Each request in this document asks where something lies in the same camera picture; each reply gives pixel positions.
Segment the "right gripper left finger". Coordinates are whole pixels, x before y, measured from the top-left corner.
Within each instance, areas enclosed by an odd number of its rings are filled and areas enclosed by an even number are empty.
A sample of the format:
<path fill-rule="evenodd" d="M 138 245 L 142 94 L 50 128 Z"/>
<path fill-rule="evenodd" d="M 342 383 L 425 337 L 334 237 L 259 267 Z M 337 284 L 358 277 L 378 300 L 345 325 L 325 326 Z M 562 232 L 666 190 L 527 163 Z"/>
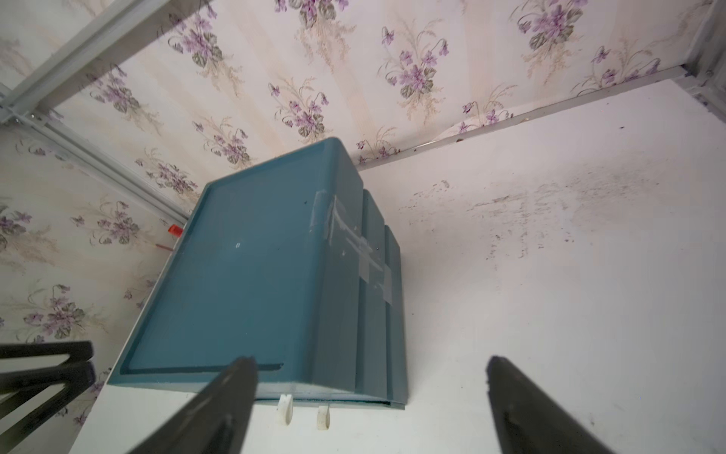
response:
<path fill-rule="evenodd" d="M 242 452 L 257 385 L 255 359 L 236 359 L 132 452 Z"/>

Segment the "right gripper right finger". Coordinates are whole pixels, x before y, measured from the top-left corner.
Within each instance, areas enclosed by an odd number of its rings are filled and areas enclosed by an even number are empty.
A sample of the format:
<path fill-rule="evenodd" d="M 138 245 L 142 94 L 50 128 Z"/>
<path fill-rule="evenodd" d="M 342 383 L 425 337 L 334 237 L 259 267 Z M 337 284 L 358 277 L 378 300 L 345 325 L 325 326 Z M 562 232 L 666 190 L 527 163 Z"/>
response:
<path fill-rule="evenodd" d="M 511 361 L 487 365 L 489 401 L 504 453 L 610 453 L 592 433 Z"/>

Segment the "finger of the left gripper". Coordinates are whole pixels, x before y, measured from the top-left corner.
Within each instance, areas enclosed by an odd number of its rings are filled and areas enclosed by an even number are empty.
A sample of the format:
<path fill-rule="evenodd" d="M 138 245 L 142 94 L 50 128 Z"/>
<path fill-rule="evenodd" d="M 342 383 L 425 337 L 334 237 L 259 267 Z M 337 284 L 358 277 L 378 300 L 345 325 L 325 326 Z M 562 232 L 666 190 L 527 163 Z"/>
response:
<path fill-rule="evenodd" d="M 89 361 L 1 375 L 1 449 L 11 451 L 96 381 Z"/>
<path fill-rule="evenodd" d="M 1 359 L 36 359 L 63 356 L 59 365 L 1 374 L 1 391 L 13 392 L 41 385 L 62 384 L 85 391 L 94 383 L 92 342 L 48 342 L 47 344 L 2 344 Z"/>

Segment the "teal drawer cabinet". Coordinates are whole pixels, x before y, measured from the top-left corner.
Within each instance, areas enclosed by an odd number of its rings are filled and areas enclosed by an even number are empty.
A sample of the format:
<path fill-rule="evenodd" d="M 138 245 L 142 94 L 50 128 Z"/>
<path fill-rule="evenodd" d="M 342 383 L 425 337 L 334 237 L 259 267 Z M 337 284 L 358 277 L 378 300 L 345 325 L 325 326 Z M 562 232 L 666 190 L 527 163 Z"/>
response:
<path fill-rule="evenodd" d="M 258 402 L 408 404 L 401 249 L 336 137 L 206 185 L 110 381 L 198 393 L 240 357 Z"/>

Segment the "red marker pen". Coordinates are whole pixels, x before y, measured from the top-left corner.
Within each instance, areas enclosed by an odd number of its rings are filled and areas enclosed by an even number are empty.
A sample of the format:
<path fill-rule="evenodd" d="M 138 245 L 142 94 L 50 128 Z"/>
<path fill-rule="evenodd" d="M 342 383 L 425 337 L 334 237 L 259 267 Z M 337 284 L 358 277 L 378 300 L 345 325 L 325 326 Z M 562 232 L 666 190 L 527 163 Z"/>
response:
<path fill-rule="evenodd" d="M 171 225 L 171 226 L 170 226 L 170 227 L 168 228 L 168 232 L 169 232 L 169 233 L 170 233 L 170 234 L 171 234 L 172 236 L 175 236 L 175 238 L 180 238 L 180 237 L 181 237 L 181 236 L 183 235 L 183 228 L 182 228 L 182 227 L 179 227 L 179 225 L 176 225 L 176 224 L 172 224 L 172 225 Z"/>

